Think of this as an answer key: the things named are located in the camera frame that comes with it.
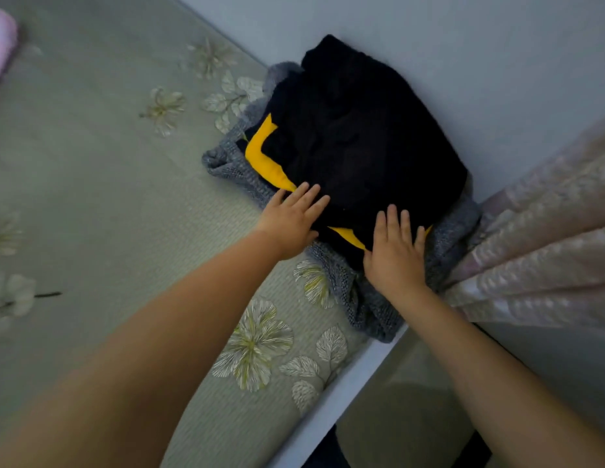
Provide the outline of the person's right hand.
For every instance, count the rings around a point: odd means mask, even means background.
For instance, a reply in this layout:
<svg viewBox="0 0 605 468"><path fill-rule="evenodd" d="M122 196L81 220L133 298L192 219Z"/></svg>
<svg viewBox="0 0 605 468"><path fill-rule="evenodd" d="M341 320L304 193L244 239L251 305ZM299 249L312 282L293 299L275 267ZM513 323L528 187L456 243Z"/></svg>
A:
<svg viewBox="0 0 605 468"><path fill-rule="evenodd" d="M372 247L376 274L365 275L372 286L396 308L402 307L426 286L424 256L418 256L414 250L416 234L412 234L410 214L407 210L398 210L398 213L400 242L392 243L387 240L387 211L378 212Z"/></svg>

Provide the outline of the person's left hand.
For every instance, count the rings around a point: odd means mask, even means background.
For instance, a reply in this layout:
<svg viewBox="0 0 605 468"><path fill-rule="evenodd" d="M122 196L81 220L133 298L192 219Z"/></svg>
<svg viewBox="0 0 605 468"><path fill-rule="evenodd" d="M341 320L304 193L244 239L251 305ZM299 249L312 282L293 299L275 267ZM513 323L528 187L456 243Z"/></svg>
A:
<svg viewBox="0 0 605 468"><path fill-rule="evenodd" d="M304 243L304 234L313 230L312 226L330 201L328 195L320 192L317 198L322 197L322 212L296 212L294 191L288 191L288 196L278 207L269 208L268 202L252 232L266 241L269 251L279 260L291 259L311 244Z"/></svg>

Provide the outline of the black garment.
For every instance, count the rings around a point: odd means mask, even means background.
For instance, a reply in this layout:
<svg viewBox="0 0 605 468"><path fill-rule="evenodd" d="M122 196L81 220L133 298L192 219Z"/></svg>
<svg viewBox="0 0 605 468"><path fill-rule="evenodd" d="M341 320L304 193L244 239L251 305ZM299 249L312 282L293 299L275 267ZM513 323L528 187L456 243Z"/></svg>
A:
<svg viewBox="0 0 605 468"><path fill-rule="evenodd" d="M436 119L388 65L326 35L275 87L244 158L276 189L330 196L319 239L361 270L377 212L407 210L413 233L459 200L468 170Z"/></svg>

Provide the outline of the person's left forearm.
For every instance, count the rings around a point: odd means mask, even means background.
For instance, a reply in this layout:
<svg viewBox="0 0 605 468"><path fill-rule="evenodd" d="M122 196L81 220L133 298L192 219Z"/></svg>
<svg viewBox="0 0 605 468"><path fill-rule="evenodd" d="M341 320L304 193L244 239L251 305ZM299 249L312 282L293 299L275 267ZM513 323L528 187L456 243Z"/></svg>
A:
<svg viewBox="0 0 605 468"><path fill-rule="evenodd" d="M256 230L139 310L0 441L0 468L158 468L285 244Z"/></svg>

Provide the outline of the person's right forearm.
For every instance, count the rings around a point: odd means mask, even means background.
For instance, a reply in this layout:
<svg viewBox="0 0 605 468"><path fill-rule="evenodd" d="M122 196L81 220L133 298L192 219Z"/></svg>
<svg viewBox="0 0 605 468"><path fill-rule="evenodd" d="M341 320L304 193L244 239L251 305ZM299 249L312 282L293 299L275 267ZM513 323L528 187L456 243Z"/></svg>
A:
<svg viewBox="0 0 605 468"><path fill-rule="evenodd" d="M492 452L510 468L605 468L605 434L426 286L392 302L450 376Z"/></svg>

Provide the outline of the grey knitted sweater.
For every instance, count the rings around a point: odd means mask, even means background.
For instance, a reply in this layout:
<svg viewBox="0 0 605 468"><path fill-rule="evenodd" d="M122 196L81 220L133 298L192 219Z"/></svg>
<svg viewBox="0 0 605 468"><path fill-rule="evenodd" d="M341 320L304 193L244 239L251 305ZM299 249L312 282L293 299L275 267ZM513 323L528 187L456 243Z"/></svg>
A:
<svg viewBox="0 0 605 468"><path fill-rule="evenodd" d="M276 86L301 70L294 62L281 62L267 69L262 91L264 97L251 102L236 125L219 145L203 155L203 165L214 177L230 180L241 187L260 209L274 196L268 185L244 158L243 133L257 124L266 112ZM450 211L431 229L425 243L425 278L436 293L449 287L450 273L465 257L468 242L482 217L480 206L471 196L471 183ZM316 242L306 249L307 256L325 277L330 295L343 308L349 324L368 337L390 343L403 324L392 305L369 283L362 271L355 270L333 246Z"/></svg>

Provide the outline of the yellow folded garment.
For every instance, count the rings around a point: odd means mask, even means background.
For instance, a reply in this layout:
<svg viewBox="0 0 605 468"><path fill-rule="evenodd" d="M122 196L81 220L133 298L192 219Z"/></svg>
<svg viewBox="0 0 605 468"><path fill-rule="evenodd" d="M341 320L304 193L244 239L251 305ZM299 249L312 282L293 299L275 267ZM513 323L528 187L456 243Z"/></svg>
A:
<svg viewBox="0 0 605 468"><path fill-rule="evenodd" d="M380 111L338 118L277 118L269 113L245 158L275 188L320 185L330 203L317 221L320 241L344 257L372 246L377 212L394 204L413 227L430 228L442 206L427 190L425 155L407 143L406 129Z"/></svg>

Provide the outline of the pale pink patterned curtain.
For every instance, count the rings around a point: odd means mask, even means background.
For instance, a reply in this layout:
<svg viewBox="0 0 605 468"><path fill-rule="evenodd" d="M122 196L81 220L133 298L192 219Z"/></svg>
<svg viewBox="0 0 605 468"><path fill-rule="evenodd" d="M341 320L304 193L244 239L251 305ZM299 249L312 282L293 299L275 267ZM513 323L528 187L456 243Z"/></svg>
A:
<svg viewBox="0 0 605 468"><path fill-rule="evenodd" d="M605 118L483 211L450 306L470 322L605 330Z"/></svg>

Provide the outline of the green floral bed mat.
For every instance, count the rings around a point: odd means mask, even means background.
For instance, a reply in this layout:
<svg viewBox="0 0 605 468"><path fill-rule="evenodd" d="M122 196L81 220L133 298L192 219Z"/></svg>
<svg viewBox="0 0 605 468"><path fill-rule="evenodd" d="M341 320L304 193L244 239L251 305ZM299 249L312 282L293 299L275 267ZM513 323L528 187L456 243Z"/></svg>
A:
<svg viewBox="0 0 605 468"><path fill-rule="evenodd" d="M212 176L220 80L181 63L208 39L257 97L266 68L174 0L0 0L25 42L0 82L4 292L0 443L159 293L246 235L259 205Z"/></svg>

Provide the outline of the person's dark trousers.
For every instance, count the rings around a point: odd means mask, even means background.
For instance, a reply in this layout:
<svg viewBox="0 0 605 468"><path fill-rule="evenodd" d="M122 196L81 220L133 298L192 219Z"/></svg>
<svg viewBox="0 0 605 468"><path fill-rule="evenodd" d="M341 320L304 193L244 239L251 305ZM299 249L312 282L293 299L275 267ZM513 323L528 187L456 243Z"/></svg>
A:
<svg viewBox="0 0 605 468"><path fill-rule="evenodd" d="M452 468L486 468L491 458L490 448L480 433L474 431ZM352 468L338 443L337 425L331 427L302 468Z"/></svg>

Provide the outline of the white bed frame edge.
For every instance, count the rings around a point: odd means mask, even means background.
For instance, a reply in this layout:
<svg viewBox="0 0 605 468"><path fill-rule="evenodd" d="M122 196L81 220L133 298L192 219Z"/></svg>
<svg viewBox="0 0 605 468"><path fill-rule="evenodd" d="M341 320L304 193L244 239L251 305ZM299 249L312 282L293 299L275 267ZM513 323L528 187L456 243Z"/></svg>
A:
<svg viewBox="0 0 605 468"><path fill-rule="evenodd" d="M302 468L407 330L408 325L403 324L389 343L368 340L351 363L323 391L314 407L306 413L265 468Z"/></svg>

